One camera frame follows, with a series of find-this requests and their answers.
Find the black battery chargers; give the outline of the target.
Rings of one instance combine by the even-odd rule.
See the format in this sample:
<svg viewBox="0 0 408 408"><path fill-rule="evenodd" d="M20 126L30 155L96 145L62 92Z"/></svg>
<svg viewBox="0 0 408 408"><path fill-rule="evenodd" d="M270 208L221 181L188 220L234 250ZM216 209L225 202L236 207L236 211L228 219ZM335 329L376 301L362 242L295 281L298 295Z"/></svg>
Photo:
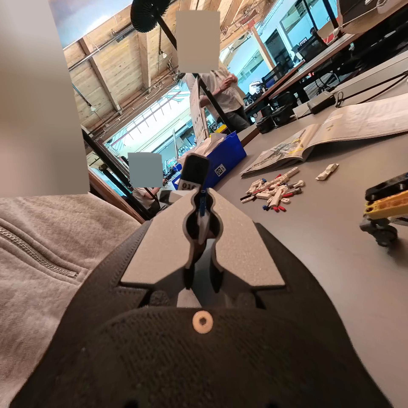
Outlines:
<svg viewBox="0 0 408 408"><path fill-rule="evenodd" d="M257 122L257 129L261 134L266 134L295 119L295 113L290 105L285 105L274 110L268 105L262 108L259 113L261 114L261 118Z"/></svg>

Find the black power adapter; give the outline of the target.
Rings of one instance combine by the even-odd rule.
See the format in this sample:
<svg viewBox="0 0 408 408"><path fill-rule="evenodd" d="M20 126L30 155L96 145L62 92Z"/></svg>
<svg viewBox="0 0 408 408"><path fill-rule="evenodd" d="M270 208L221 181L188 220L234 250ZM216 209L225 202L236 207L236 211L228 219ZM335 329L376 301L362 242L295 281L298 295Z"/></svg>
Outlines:
<svg viewBox="0 0 408 408"><path fill-rule="evenodd" d="M336 97L328 91L323 91L310 99L307 103L311 114L316 115L322 110L336 104Z"/></svg>

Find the black pleated lamp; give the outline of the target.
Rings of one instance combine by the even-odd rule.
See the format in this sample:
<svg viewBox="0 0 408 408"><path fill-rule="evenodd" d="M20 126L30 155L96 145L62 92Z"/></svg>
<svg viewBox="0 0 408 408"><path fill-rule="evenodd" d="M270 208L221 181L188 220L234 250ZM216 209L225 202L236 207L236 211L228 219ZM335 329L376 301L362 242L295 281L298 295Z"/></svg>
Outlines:
<svg viewBox="0 0 408 408"><path fill-rule="evenodd" d="M153 30L158 16L165 14L170 0L134 0L130 8L130 22L139 33Z"/></svg>

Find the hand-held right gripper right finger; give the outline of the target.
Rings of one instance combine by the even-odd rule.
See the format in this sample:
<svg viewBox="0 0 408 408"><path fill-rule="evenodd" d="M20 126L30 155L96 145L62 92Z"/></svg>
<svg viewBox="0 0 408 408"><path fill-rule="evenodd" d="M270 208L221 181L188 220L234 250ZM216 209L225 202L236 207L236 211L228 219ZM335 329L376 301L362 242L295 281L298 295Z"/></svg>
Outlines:
<svg viewBox="0 0 408 408"><path fill-rule="evenodd" d="M255 223L214 189L211 227L210 280L216 293L250 293L285 286Z"/></svg>

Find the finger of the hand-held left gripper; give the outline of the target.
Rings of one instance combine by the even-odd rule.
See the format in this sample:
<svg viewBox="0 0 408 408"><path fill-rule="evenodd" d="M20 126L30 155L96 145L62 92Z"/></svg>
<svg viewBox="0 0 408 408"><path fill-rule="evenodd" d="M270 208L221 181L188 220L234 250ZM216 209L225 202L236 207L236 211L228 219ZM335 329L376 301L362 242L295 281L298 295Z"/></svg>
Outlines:
<svg viewBox="0 0 408 408"><path fill-rule="evenodd" d="M166 205L172 205L179 199L185 196L185 191L174 190L161 190L160 191L160 203Z"/></svg>
<svg viewBox="0 0 408 408"><path fill-rule="evenodd" d="M201 246L206 243L210 233L210 212L207 209L199 210L197 216L198 225L198 244Z"/></svg>

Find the white yellow lego plane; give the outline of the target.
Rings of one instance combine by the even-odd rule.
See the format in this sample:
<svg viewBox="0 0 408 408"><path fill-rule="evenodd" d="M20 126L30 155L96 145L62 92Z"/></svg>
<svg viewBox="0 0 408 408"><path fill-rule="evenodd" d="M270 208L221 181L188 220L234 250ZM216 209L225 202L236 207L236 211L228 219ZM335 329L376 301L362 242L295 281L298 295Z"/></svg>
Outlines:
<svg viewBox="0 0 408 408"><path fill-rule="evenodd" d="M408 225L408 173L395 176L365 191L365 211L360 229L381 247L398 239L394 225Z"/></svg>

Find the blue plastic bin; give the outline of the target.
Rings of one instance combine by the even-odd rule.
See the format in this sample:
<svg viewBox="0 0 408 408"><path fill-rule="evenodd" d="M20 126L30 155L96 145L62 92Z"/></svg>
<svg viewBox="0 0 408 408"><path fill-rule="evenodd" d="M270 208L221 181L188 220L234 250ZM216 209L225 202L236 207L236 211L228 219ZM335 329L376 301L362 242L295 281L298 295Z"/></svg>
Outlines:
<svg viewBox="0 0 408 408"><path fill-rule="evenodd" d="M227 135L225 140L206 156L210 160L210 169L204 187L215 187L246 156L237 133ZM183 164L178 163L177 170L181 171Z"/></svg>

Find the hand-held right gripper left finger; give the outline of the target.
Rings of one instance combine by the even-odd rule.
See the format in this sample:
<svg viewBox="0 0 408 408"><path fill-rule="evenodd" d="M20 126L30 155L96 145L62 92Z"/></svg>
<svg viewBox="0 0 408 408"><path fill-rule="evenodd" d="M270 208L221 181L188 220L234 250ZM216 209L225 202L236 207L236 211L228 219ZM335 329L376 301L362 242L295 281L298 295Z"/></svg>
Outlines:
<svg viewBox="0 0 408 408"><path fill-rule="evenodd" d="M182 191L175 203L156 215L120 279L125 287L150 291L190 289L195 263L203 252L199 240L196 196L200 190Z"/></svg>

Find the white crumpled paper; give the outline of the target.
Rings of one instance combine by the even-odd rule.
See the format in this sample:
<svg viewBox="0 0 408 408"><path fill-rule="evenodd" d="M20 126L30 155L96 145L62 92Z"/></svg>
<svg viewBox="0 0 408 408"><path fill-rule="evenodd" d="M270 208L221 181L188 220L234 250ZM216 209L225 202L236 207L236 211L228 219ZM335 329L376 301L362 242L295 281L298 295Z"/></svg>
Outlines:
<svg viewBox="0 0 408 408"><path fill-rule="evenodd" d="M187 156L195 153L201 156L207 156L211 153L220 143L222 143L225 138L226 134L223 133L211 133L210 137L202 141L199 145L193 147L192 149L188 150L184 153L181 157L177 159L177 162L183 164L186 160Z"/></svg>

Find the white lego panel piece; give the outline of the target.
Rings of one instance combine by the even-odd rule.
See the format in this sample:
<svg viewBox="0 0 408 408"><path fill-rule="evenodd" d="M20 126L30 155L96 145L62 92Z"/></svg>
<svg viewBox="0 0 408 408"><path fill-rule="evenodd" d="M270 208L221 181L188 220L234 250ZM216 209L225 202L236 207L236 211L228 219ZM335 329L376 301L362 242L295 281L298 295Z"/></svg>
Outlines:
<svg viewBox="0 0 408 408"><path fill-rule="evenodd" d="M317 181L325 181L327 178L329 178L329 176L331 176L334 173L334 171L337 170L338 167L339 167L339 163L330 164L315 179Z"/></svg>

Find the person's grey hoodie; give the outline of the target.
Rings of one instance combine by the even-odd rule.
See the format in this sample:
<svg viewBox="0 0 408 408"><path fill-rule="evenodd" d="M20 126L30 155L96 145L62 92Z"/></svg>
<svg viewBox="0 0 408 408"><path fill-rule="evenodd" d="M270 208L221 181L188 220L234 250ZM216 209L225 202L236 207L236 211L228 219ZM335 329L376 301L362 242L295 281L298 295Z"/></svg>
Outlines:
<svg viewBox="0 0 408 408"><path fill-rule="evenodd" d="M0 406L9 407L89 274L141 225L91 193L0 200Z"/></svg>

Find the pile of loose lego pieces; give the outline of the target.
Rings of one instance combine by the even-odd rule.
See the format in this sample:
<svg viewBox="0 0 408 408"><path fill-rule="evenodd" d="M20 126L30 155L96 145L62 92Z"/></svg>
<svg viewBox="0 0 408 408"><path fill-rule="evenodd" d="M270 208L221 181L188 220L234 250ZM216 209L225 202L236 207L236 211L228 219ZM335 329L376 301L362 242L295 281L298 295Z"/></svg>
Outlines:
<svg viewBox="0 0 408 408"><path fill-rule="evenodd" d="M263 210L274 210L275 212L285 212L285 205L291 202L292 197L302 194L305 182L299 180L291 182L293 176L298 175L299 168L294 167L284 174L279 174L271 181L260 178L253 181L246 191L245 195L240 198L241 203L263 200Z"/></svg>

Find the open instruction booklet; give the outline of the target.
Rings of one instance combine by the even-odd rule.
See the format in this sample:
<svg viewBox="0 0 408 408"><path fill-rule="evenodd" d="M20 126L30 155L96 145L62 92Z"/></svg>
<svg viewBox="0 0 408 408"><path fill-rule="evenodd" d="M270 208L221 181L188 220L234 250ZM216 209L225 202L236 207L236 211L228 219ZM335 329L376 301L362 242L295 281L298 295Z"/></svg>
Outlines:
<svg viewBox="0 0 408 408"><path fill-rule="evenodd" d="M258 158L241 172L241 178L305 162L314 147L321 144L373 139L407 131L407 93L345 106L332 112L321 125L308 125L278 145L262 151Z"/></svg>

